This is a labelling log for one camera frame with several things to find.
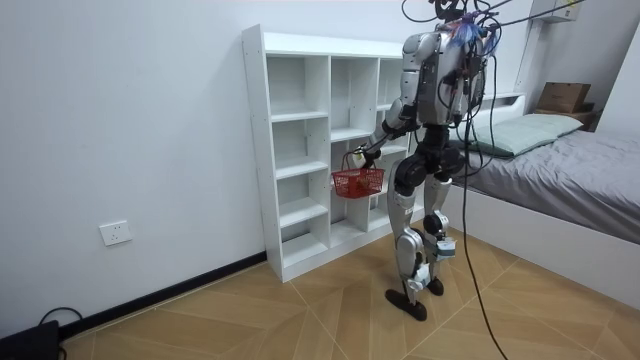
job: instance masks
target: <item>white shelf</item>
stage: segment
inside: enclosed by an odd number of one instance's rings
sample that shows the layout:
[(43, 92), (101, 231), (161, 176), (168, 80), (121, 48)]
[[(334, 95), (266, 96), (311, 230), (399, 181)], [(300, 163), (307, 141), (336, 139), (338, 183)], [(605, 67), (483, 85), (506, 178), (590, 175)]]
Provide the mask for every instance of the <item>white shelf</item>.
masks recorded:
[(399, 152), (405, 152), (405, 151), (407, 151), (407, 148), (400, 145), (385, 145), (382, 148), (380, 148), (380, 152), (382, 153), (382, 156), (395, 154)]
[(267, 55), (331, 55), (337, 57), (401, 59), (402, 46), (402, 43), (382, 41), (264, 33), (264, 50)]
[(276, 179), (281, 180), (292, 176), (304, 175), (328, 167), (329, 165), (313, 160), (308, 156), (286, 160), (276, 165)]
[(391, 104), (382, 104), (376, 107), (378, 111), (389, 111), (389, 109), (391, 109)]
[(329, 113), (326, 111), (300, 111), (300, 112), (283, 113), (283, 114), (272, 114), (271, 122), (279, 123), (279, 122), (286, 122), (286, 121), (318, 119), (318, 118), (325, 118), (328, 116), (329, 116)]
[(331, 246), (336, 246), (364, 234), (349, 220), (342, 220), (331, 225)]
[(369, 213), (369, 229), (370, 230), (377, 229), (387, 224), (389, 224), (389, 215), (386, 212), (380, 209), (371, 210), (371, 212)]
[(283, 266), (286, 268), (300, 261), (318, 255), (328, 248), (315, 236), (305, 234), (282, 244)]
[(280, 227), (301, 223), (316, 216), (326, 214), (327, 209), (313, 201), (311, 198), (304, 198), (290, 203), (280, 205)]
[(363, 138), (371, 135), (370, 131), (354, 128), (339, 128), (331, 130), (331, 142)]

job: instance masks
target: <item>white bookshelf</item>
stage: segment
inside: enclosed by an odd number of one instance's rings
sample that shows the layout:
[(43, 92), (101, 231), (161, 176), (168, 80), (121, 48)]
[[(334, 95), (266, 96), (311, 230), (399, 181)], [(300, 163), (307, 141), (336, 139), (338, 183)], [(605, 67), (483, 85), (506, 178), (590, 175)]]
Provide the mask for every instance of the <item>white bookshelf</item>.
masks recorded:
[[(408, 136), (377, 161), (383, 190), (338, 197), (331, 172), (366, 142), (400, 94), (402, 44), (264, 32), (242, 35), (265, 247), (288, 281), (343, 256), (391, 227), (388, 171), (408, 154)], [(414, 219), (424, 215), (422, 195)]]

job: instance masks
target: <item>plastic basket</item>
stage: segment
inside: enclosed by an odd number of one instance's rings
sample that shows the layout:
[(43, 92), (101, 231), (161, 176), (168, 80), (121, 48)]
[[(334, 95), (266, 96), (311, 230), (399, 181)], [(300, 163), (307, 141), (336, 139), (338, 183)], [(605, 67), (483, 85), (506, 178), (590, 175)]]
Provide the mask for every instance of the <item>plastic basket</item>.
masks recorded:
[(336, 194), (348, 199), (358, 199), (377, 194), (382, 190), (384, 170), (382, 169), (347, 169), (344, 170), (345, 159), (342, 161), (343, 170), (334, 171), (333, 183)]

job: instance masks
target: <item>black cable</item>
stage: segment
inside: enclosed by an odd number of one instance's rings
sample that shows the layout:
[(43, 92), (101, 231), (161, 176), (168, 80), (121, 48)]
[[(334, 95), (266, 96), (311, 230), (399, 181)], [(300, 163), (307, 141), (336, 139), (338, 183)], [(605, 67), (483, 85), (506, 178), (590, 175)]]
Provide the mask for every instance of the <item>black cable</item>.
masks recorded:
[[(497, 82), (497, 76), (496, 76), (497, 70), (494, 72), (494, 84), (495, 82)], [(494, 96), (493, 96), (493, 101), (495, 102), (495, 93), (496, 93), (496, 88), (494, 87), (493, 89), (494, 92)], [(466, 131), (465, 131), (465, 142), (464, 142), (464, 156), (466, 159), (469, 159), (469, 130), (471, 129), (472, 126), (472, 119), (471, 119), (471, 109), (467, 109), (467, 123), (466, 123)], [(478, 294), (478, 301), (480, 302), (480, 309), (482, 310), (482, 316), (484, 318), (484, 322), (487, 325), (487, 330), (489, 331), (489, 335), (491, 335), (491, 340), (493, 340), (493, 343), (495, 344), (496, 348), (498, 349), (498, 351), (500, 352), (500, 355), (502, 355), (502, 358), (504, 360), (509, 360), (509, 358), (507, 357), (507, 355), (504, 353), (504, 351), (502, 350), (502, 348), (500, 347), (500, 344), (498, 343), (498, 340), (496, 339), (495, 335), (493, 334), (493, 330), (491, 329), (491, 324), (489, 323), (489, 318), (487, 317), (487, 312), (484, 308), (484, 303), (482, 301), (482, 295), (480, 294), (480, 288), (478, 287), (478, 280), (476, 279), (476, 274), (473, 271), (473, 265), (471, 265), (471, 258), (469, 257), (469, 248), (467, 246), (467, 191), (468, 191), (468, 181), (469, 181), (469, 161), (465, 161), (464, 164), (464, 187), (463, 187), (463, 196), (462, 196), (462, 236), (463, 236), (463, 242), (464, 242), (464, 252), (467, 258), (467, 264), (469, 265), (469, 270), (471, 271), (471, 277), (473, 278), (473, 286), (476, 289), (476, 294)]]
[(477, 175), (480, 171), (482, 171), (487, 166), (489, 166), (489, 164), (491, 164), (491, 161), (493, 161), (493, 159), (495, 158), (495, 154), (496, 154), (496, 141), (495, 141), (495, 137), (493, 135), (493, 110), (494, 110), (494, 108), (496, 106), (496, 89), (497, 89), (497, 86), (498, 86), (498, 75), (497, 75), (498, 74), (498, 59), (495, 56), (492, 56), (491, 58), (493, 58), (493, 62), (494, 62), (493, 100), (491, 101), (491, 110), (489, 112), (489, 133), (491, 134), (491, 154), (489, 154), (489, 161), (487, 161), (486, 164), (480, 165), (480, 167), (476, 171), (474, 171), (473, 173), (465, 175), (465, 179), (467, 177), (472, 177), (472, 176)]
[(528, 17), (523, 18), (523, 19), (520, 19), (520, 20), (509, 21), (509, 22), (507, 22), (507, 23), (503, 23), (503, 24), (501, 24), (501, 26), (509, 26), (509, 25), (513, 25), (513, 24), (521, 23), (521, 22), (523, 22), (523, 21), (527, 21), (527, 20), (535, 19), (535, 18), (537, 18), (537, 17), (539, 17), (539, 16), (550, 14), (550, 13), (552, 13), (552, 12), (556, 11), (556, 10), (561, 10), (561, 9), (566, 8), (566, 7), (572, 6), (572, 5), (574, 5), (574, 4), (581, 3), (581, 2), (583, 2), (583, 1), (585, 1), (585, 0), (575, 0), (575, 1), (572, 1), (572, 2), (570, 2), (570, 3), (568, 3), (568, 4), (566, 4), (566, 5), (558, 6), (557, 8), (554, 8), (554, 9), (551, 9), (551, 10), (547, 10), (547, 11), (543, 11), (543, 12), (541, 12), (541, 13), (539, 13), (539, 14), (531, 15), (531, 16), (528, 16)]
[(418, 20), (418, 19), (414, 19), (411, 16), (409, 16), (407, 14), (407, 12), (404, 10), (404, 4), (407, 2), (407, 0), (402, 0), (402, 5), (400, 6), (400, 9), (402, 10), (402, 15), (404, 15), (404, 17), (406, 17), (409, 21), (413, 21), (413, 22), (417, 22), (417, 23), (428, 23), (431, 22), (433, 20), (436, 20), (438, 17), (434, 17), (431, 19), (426, 19), (426, 20)]
[(51, 314), (53, 314), (56, 311), (61, 311), (61, 310), (66, 310), (66, 311), (71, 311), (72, 313), (78, 315), (78, 318), (80, 318), (80, 320), (84, 319), (82, 317), (82, 314), (80, 314), (80, 312), (78, 312), (78, 310), (76, 309), (72, 309), (70, 307), (66, 307), (66, 306), (61, 306), (61, 307), (57, 307), (55, 309), (49, 310), (49, 312), (47, 312), (46, 314), (44, 314), (44, 316), (42, 317), (42, 320), (40, 320), (40, 322), (38, 323), (38, 325), (42, 325), (44, 323), (44, 320)]

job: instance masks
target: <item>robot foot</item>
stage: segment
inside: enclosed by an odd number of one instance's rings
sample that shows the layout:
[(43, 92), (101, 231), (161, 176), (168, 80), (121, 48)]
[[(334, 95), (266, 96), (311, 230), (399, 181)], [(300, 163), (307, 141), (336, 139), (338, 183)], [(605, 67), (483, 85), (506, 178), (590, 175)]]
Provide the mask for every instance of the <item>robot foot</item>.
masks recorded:
[(429, 289), (429, 291), (431, 291), (431, 293), (435, 296), (444, 295), (444, 285), (438, 278), (433, 278), (429, 285), (427, 285), (427, 289)]
[(427, 320), (427, 308), (419, 301), (416, 301), (416, 304), (413, 305), (405, 294), (392, 289), (387, 290), (384, 293), (384, 297), (395, 307), (413, 316), (416, 320)]

